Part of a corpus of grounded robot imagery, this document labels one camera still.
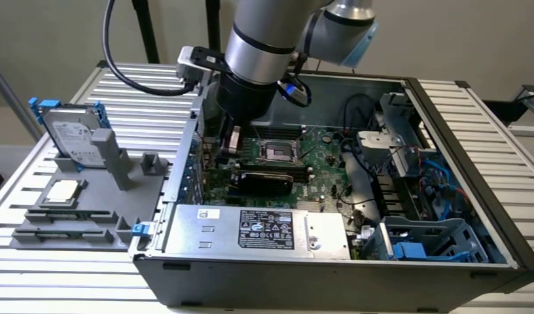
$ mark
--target warning label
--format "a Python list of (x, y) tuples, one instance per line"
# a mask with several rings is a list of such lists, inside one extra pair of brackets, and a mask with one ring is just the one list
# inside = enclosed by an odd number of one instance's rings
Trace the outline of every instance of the warning label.
[(53, 122), (53, 127), (70, 159), (86, 167), (101, 167), (104, 160), (90, 144), (89, 128), (76, 122)]
[(294, 250), (292, 213), (240, 211), (237, 244), (245, 249)]

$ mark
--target black pole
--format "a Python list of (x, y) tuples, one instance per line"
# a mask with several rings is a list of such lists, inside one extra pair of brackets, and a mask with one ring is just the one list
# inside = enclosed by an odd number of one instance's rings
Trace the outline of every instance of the black pole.
[(220, 51), (220, 0), (205, 1), (208, 48)]
[(137, 13), (147, 61), (148, 63), (160, 63), (155, 31), (152, 30), (151, 12), (148, 10), (148, 0), (132, 0), (132, 4), (135, 12)]

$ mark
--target black cable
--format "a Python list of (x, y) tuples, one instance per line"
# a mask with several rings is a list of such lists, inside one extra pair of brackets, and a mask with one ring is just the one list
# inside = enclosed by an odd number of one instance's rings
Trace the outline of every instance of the black cable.
[(364, 164), (360, 161), (360, 158), (358, 157), (358, 155), (351, 152), (354, 159), (356, 160), (358, 164), (360, 165), (360, 168), (366, 171), (367, 175), (375, 180), (376, 177), (375, 175), (371, 173), (371, 171), (368, 170), (368, 168), (366, 168)]
[[(362, 112), (362, 109), (358, 108), (358, 107), (356, 107), (356, 112), (359, 113), (359, 115), (360, 115), (360, 117), (362, 117), (362, 122), (366, 122), (366, 128), (362, 128), (362, 129), (367, 129), (367, 127), (370, 127), (370, 119), (364, 116), (364, 113)], [(355, 121), (355, 117), (356, 117), (356, 116), (352, 116), (352, 119), (351, 119), (351, 126), (348, 127), (348, 131), (351, 131), (352, 128), (355, 128), (355, 127), (352, 126), (352, 123), (354, 123), (354, 121)]]
[(364, 93), (354, 94), (346, 99), (346, 101), (344, 101), (344, 111), (343, 111), (343, 132), (346, 132), (346, 110), (347, 110), (347, 107), (348, 107), (348, 104), (350, 104), (351, 100), (355, 97), (364, 97), (371, 101), (372, 104), (375, 103), (375, 100), (370, 96), (367, 96)]
[(347, 201), (343, 200), (343, 192), (344, 192), (344, 190), (346, 190), (346, 189), (343, 189), (343, 190), (340, 191), (340, 193), (339, 193), (339, 195), (336, 196), (336, 198), (339, 199), (339, 201), (340, 201), (342, 203), (344, 203), (344, 204), (347, 204), (347, 205), (360, 205), (360, 204), (363, 204), (363, 203), (367, 203), (368, 201), (375, 201), (375, 198), (370, 198), (370, 199), (367, 199), (367, 200), (358, 201), (356, 203), (350, 203), (350, 202), (347, 202)]
[(394, 151), (392, 153), (390, 153), (390, 154), (386, 156), (386, 158), (383, 158), (383, 162), (382, 162), (382, 165), (379, 166), (379, 168), (383, 168), (383, 166), (384, 166), (387, 160), (388, 160), (388, 159), (392, 157), (392, 155), (395, 155), (395, 153), (396, 153), (399, 150), (402, 150), (404, 147), (415, 147), (415, 146), (414, 146), (414, 145), (404, 145), (404, 146), (396, 147), (396, 148), (395, 148), (395, 151)]
[(363, 164), (362, 161), (360, 161), (360, 158), (359, 158), (358, 155), (354, 153), (354, 148), (352, 148), (352, 146), (351, 146), (351, 150), (344, 150), (344, 149), (343, 149), (343, 143), (344, 143), (344, 141), (348, 141), (348, 140), (352, 141), (352, 139), (344, 139), (344, 140), (340, 142), (340, 145), (339, 145), (339, 146), (340, 146), (340, 150), (342, 150), (342, 152), (350, 152), (350, 153), (352, 154), (352, 157), (354, 157), (356, 163), (359, 164), (360, 168), (366, 171), (366, 174), (375, 180), (376, 177), (375, 177), (375, 175), (371, 173), (371, 171), (368, 170), (368, 168), (366, 168), (364, 164)]
[(350, 219), (351, 218), (351, 216), (346, 216), (344, 214), (343, 214), (343, 212), (340, 211), (340, 209), (336, 207), (336, 212), (340, 214), (340, 216), (343, 216), (344, 218), (347, 218), (347, 219)]
[(299, 90), (303, 90), (306, 92), (306, 103), (302, 103), (300, 101), (295, 100), (292, 96), (288, 94), (288, 92), (284, 90), (284, 88), (280, 86), (280, 84), (276, 84), (276, 90), (279, 94), (284, 97), (286, 100), (288, 100), (294, 105), (296, 105), (300, 108), (307, 108), (311, 105), (311, 90), (308, 85), (302, 82), (299, 78), (299, 74), (296, 73), (295, 75), (291, 75), (288, 73), (284, 74), (284, 77), (280, 79), (283, 83), (291, 84), (294, 88), (298, 88)]
[(136, 90), (140, 90), (141, 92), (156, 95), (156, 96), (180, 96), (188, 92), (191, 92), (195, 88), (196, 82), (187, 82), (183, 86), (181, 89), (179, 90), (159, 90), (156, 88), (147, 87), (139, 83), (136, 83), (133, 80), (128, 79), (124, 74), (120, 72), (120, 70), (116, 67), (116, 64), (112, 59), (112, 53), (109, 52), (109, 38), (108, 38), (108, 33), (109, 33), (109, 19), (112, 17), (112, 9), (113, 9), (113, 4), (115, 0), (108, 0), (108, 5), (106, 5), (106, 10), (104, 12), (104, 22), (102, 22), (102, 27), (101, 27), (101, 49), (104, 50), (104, 58), (108, 63), (109, 70), (117, 77), (120, 81), (123, 81), (128, 86), (135, 88)]
[(521, 97), (521, 98), (515, 99), (514, 102), (519, 102), (522, 100), (527, 100), (527, 99), (531, 99), (531, 98), (534, 98), (534, 95), (529, 95), (529, 96)]

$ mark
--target capacitor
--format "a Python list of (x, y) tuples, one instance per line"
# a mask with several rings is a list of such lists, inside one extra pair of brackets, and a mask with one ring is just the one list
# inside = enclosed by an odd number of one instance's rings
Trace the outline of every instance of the capacitor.
[(322, 142), (323, 142), (324, 144), (331, 144), (332, 140), (334, 140), (334, 139), (332, 139), (328, 135), (323, 135), (323, 136), (322, 136)]

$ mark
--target power supply label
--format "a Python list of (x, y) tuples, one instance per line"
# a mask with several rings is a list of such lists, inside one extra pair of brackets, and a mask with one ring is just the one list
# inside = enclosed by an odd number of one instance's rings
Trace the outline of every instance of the power supply label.
[(244, 249), (294, 250), (292, 213), (240, 211), (237, 244)]

